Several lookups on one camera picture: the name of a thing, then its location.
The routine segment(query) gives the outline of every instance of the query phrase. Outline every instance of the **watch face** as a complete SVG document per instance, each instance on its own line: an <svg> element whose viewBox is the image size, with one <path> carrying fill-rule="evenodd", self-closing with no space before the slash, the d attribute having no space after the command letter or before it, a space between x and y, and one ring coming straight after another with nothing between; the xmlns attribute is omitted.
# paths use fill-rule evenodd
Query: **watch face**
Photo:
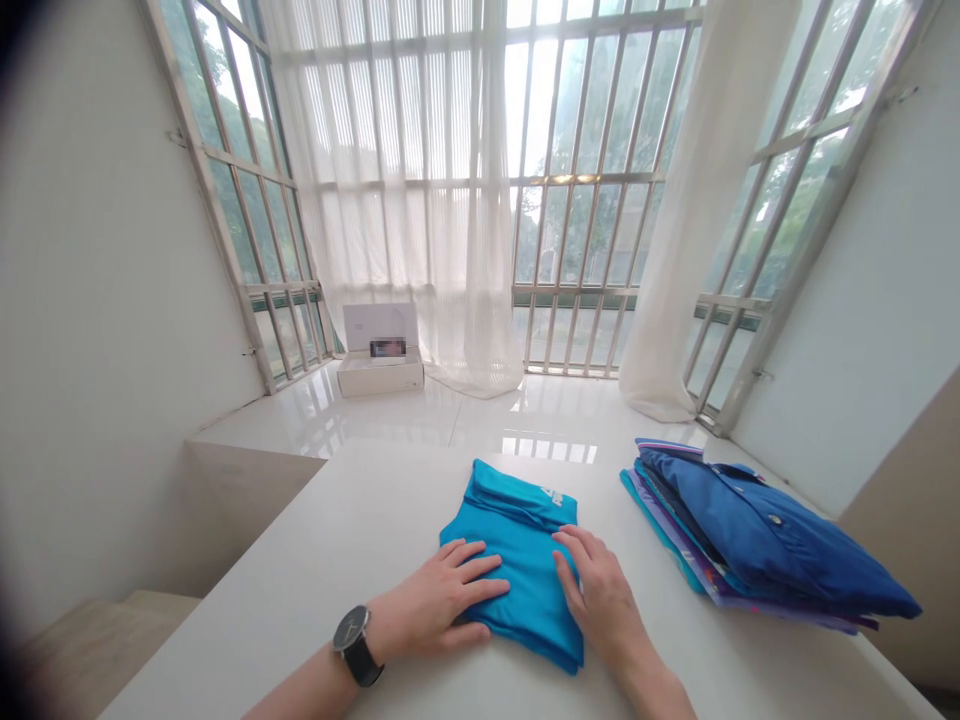
<svg viewBox="0 0 960 720"><path fill-rule="evenodd" d="M337 652L343 652L353 645L367 626L368 615L369 613L363 605L357 605L348 612L340 621L340 626L333 635L333 649Z"/></svg>

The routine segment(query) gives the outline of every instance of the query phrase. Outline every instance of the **step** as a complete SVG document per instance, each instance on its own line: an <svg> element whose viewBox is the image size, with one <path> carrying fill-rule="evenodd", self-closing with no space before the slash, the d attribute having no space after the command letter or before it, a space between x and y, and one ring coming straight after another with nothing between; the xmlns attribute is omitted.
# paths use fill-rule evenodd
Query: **step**
<svg viewBox="0 0 960 720"><path fill-rule="evenodd" d="M153 590L135 590L124 605L150 610L176 621L177 625L187 619L187 616L200 604L199 598L186 595L171 595L170 593L154 592Z"/></svg>
<svg viewBox="0 0 960 720"><path fill-rule="evenodd" d="M71 610L20 655L44 717L94 720L182 620L100 600Z"/></svg>

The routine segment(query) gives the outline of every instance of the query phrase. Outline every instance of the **finger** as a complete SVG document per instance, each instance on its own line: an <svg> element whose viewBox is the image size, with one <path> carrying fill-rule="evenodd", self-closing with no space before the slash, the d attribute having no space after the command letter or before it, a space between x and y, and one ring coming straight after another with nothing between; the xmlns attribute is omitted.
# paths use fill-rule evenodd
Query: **finger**
<svg viewBox="0 0 960 720"><path fill-rule="evenodd" d="M590 567L590 556L584 549L580 539L575 538L573 535L568 535L565 531L554 533L553 539L570 551L570 554L573 555L573 562L577 565L577 570L583 575L587 568Z"/></svg>
<svg viewBox="0 0 960 720"><path fill-rule="evenodd" d="M487 544L483 540L467 543L466 545L454 548L453 552L447 556L443 563L449 567L460 567L468 557L473 557L478 552L483 552L486 549Z"/></svg>
<svg viewBox="0 0 960 720"><path fill-rule="evenodd" d="M440 550L437 551L437 554L434 557L436 557L437 560L445 560L450 556L450 553L452 553L461 545L465 545L466 542L467 541L464 540L463 538L459 538L458 540L451 540L446 545L441 547Z"/></svg>
<svg viewBox="0 0 960 720"><path fill-rule="evenodd" d="M570 563L559 550L553 551L553 561L557 565L557 575L560 577L560 587L563 588L563 594L567 598L567 607L574 617L586 610L583 603L583 595L580 593L580 587L577 585L577 579L573 576L573 570Z"/></svg>
<svg viewBox="0 0 960 720"><path fill-rule="evenodd" d="M483 623L454 625L444 630L434 644L438 652L456 652L490 641L490 628Z"/></svg>
<svg viewBox="0 0 960 720"><path fill-rule="evenodd" d="M460 607L457 608L458 615L471 605L476 605L478 602L483 602L484 600L489 600L490 598L503 595L505 592L510 590L510 583L509 581L501 578L497 578L495 580L474 580L472 583L467 583L464 585L463 590L464 592L460 602Z"/></svg>
<svg viewBox="0 0 960 720"><path fill-rule="evenodd" d="M607 546L603 544L603 540L598 538L589 530L584 530L579 525L564 525L560 528L560 532L565 532L567 535L573 535L587 551L593 560L596 560L598 557L603 555L604 551L607 549Z"/></svg>
<svg viewBox="0 0 960 720"><path fill-rule="evenodd" d="M502 562L503 559L499 555L487 555L487 557L483 558L474 558L457 568L457 573L460 575L462 582L468 583L471 580L476 580L481 575L485 575L494 568L500 567L500 563Z"/></svg>

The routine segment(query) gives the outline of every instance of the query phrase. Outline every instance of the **box lid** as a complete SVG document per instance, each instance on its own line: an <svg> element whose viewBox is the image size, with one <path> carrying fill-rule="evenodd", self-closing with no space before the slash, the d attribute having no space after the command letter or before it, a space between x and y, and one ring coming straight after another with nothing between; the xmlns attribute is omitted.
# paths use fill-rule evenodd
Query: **box lid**
<svg viewBox="0 0 960 720"><path fill-rule="evenodd" d="M413 303L344 305L343 324L349 351L369 350L370 341L382 337L402 337L407 345L420 345Z"/></svg>

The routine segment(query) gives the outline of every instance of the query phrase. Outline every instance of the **white tiled floor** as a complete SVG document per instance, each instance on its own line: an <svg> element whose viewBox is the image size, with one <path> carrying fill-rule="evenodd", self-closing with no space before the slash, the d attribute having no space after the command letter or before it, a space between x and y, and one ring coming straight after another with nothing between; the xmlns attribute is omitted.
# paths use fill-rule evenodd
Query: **white tiled floor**
<svg viewBox="0 0 960 720"><path fill-rule="evenodd" d="M633 439L655 437L704 447L709 460L746 463L779 484L699 424L664 425L632 410L614 380L526 375L519 389L477 400L428 377L422 391L344 399L338 366L327 363L193 439L328 459L348 438L365 437L626 467L636 456Z"/></svg>

